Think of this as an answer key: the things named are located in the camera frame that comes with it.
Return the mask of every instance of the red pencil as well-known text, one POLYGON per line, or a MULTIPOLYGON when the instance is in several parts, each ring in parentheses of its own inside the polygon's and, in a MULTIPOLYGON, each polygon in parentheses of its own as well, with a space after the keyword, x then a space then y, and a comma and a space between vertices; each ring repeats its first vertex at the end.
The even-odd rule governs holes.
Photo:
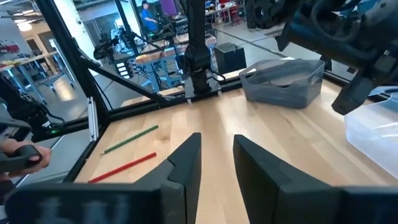
POLYGON ((123 170, 125 170, 125 169, 128 169, 128 168, 130 168, 130 167, 132 167, 132 166, 135 166, 135 165, 137 165, 138 163, 144 162, 144 161, 146 161, 146 160, 148 160, 148 159, 150 159, 150 158, 153 158, 153 157, 155 157, 155 156, 156 156, 156 152, 153 152, 153 153, 151 153, 151 154, 149 154, 149 155, 147 155, 147 156, 144 156, 144 157, 142 157, 142 158, 140 158, 140 159, 138 159, 138 160, 136 160, 136 161, 132 161, 132 162, 130 162, 130 163, 124 165, 124 166, 121 166, 121 167, 119 167, 119 168, 117 168, 117 169, 114 169, 114 170, 112 170, 112 171, 110 171, 110 172, 107 172, 106 174, 103 174, 103 175, 101 175, 101 176, 99 176, 99 177, 96 177, 96 178, 94 178, 94 179, 92 179, 92 180, 89 180, 88 183, 89 183, 89 184, 97 183, 98 181, 101 181, 101 180, 103 180, 103 179, 105 179, 105 178, 108 178, 108 177, 110 177, 110 176, 112 176, 112 175, 114 175, 114 174, 117 174, 118 172, 121 172, 121 171, 123 171, 123 170))

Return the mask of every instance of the workbench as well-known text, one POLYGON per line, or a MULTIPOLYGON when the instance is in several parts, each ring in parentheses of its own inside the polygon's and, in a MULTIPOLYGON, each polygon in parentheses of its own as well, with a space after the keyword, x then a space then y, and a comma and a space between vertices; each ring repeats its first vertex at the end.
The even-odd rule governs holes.
MULTIPOLYGON (((187 44, 179 45, 179 43, 186 42, 188 40, 189 40, 188 34, 182 34, 182 35, 178 35, 178 36, 174 37, 176 49, 179 54, 184 53, 185 49, 188 46, 187 44)), ((165 44, 167 44, 167 41, 159 40, 157 42, 154 42, 154 44, 158 45, 159 47, 164 47, 165 44)), ((213 55, 212 49, 216 44, 217 44, 216 37, 213 37, 211 35, 210 37, 206 38, 206 46, 209 48, 211 56, 213 55)), ((155 50, 155 47, 152 45, 147 45, 144 47, 144 49, 142 50, 141 53, 144 54, 145 52, 148 52, 150 50, 155 50)), ((159 88, 158 83, 155 81, 156 77, 155 77, 155 73, 154 73, 153 64, 159 62, 161 64, 162 69, 167 72, 167 65, 165 63, 165 60, 168 58, 174 58, 174 57, 175 57, 175 51, 173 48, 168 48, 163 51, 154 52, 151 54, 145 54, 145 55, 136 57, 137 65, 145 67, 146 68, 145 72, 150 76, 150 80, 148 80, 147 82, 142 84, 142 86, 152 84, 154 91, 158 92, 160 90, 160 88, 159 88)), ((167 82, 168 86, 172 86, 173 80, 170 79, 168 74, 166 74, 165 77, 161 77, 161 79, 164 79, 167 82)))
POLYGON ((234 1, 226 2, 226 3, 220 4, 220 5, 221 5, 221 8, 215 9, 215 10, 210 9, 211 7, 215 7, 215 6, 207 7, 209 10, 208 10, 208 12, 205 13, 205 16, 212 16, 212 15, 218 14, 218 16, 220 17, 221 16, 220 13, 227 12, 228 21, 231 22, 232 20, 231 20, 231 11, 230 10, 236 9, 237 7, 241 7, 240 5, 237 5, 234 1))
POLYGON ((43 58, 49 58, 49 57, 56 57, 56 62, 58 64, 58 66, 60 67, 60 70, 62 71, 62 75, 66 75, 69 79, 69 82, 71 85, 73 85, 73 79, 70 77, 70 75, 68 74, 68 72, 64 69, 63 65, 60 63, 61 59, 58 58, 58 52, 54 51, 54 52, 50 52, 47 54, 42 54, 42 55, 38 55, 35 57, 31 57, 31 58, 27 58, 25 60, 19 60, 15 65, 8 65, 5 67, 0 68, 0 73, 1 72, 7 72, 8 74, 8 78, 10 78, 20 89, 20 91, 27 93, 26 87, 25 85, 22 83, 22 81, 12 73, 12 69, 13 68, 17 68, 20 73, 22 74, 22 76, 28 81, 30 87, 32 88, 32 90, 36 93, 36 95, 39 97, 39 100, 42 101, 43 103, 46 104, 45 98, 42 94, 42 92, 36 87, 35 85, 35 81, 33 81, 32 77, 30 76, 29 72, 25 69, 25 67, 23 65, 26 65, 28 63, 35 63, 36 66, 38 68, 40 68, 40 73, 46 77, 45 75, 45 71, 42 69, 41 65, 39 65, 38 60, 43 59, 43 58))
MULTIPOLYGON (((239 71, 226 74, 237 76, 239 71)), ((346 141, 344 117, 331 104, 341 87, 323 81, 305 109, 246 101, 243 90, 111 123, 75 182, 88 182, 152 152, 157 156, 101 183, 133 183, 159 165, 192 133, 202 136, 202 176, 197 223, 248 223, 233 161, 233 136, 243 134, 284 161, 331 185, 397 185, 398 180, 346 141), (158 124, 150 132, 101 156, 107 148, 158 124)), ((180 89, 162 92, 170 94, 180 89)), ((124 105, 144 101, 138 98, 124 105)))

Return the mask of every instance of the clear plastic container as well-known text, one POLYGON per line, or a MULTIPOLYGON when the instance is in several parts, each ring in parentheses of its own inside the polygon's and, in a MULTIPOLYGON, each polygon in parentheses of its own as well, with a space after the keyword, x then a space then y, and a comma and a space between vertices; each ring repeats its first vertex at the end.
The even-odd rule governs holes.
MULTIPOLYGON (((391 88, 377 88, 371 95, 391 88)), ((345 125, 347 141, 398 178, 398 93, 347 114, 345 125)))
POLYGON ((239 77, 247 100, 300 109, 320 94, 324 68, 321 60, 263 60, 239 77))

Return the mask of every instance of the green stick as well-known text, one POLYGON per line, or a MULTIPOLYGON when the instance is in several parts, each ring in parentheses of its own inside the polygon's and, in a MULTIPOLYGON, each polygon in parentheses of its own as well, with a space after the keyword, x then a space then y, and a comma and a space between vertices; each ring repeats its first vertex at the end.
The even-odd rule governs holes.
POLYGON ((115 149, 117 149, 117 148, 119 148, 119 147, 121 147, 121 146, 123 146, 123 145, 125 145, 125 144, 127 144, 127 143, 129 143, 129 142, 131 142, 131 141, 133 141, 133 140, 135 140, 135 139, 137 139, 137 138, 139 138, 139 137, 141 137, 141 136, 153 131, 153 130, 155 130, 155 129, 157 129, 158 127, 159 127, 158 125, 155 125, 155 126, 149 128, 149 129, 147 129, 147 130, 145 130, 145 131, 143 131, 143 132, 141 132, 139 134, 136 134, 135 136, 133 136, 133 137, 131 137, 129 139, 124 140, 121 143, 117 143, 116 145, 114 145, 114 146, 110 147, 109 149, 105 150, 101 155, 105 155, 107 153, 110 153, 113 150, 115 150, 115 149))

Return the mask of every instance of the robot end effector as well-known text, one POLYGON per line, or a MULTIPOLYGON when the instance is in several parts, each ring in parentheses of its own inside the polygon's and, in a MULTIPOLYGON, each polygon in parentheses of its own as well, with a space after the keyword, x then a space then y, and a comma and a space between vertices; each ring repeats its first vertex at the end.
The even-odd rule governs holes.
POLYGON ((280 51, 293 42, 358 69, 333 103, 336 112, 355 110, 378 86, 398 85, 398 1, 380 0, 366 13, 353 11, 346 17, 337 12, 353 9, 361 0, 347 4, 345 0, 266 2, 249 0, 247 10, 259 27, 269 29, 285 23, 282 34, 276 37, 280 51))

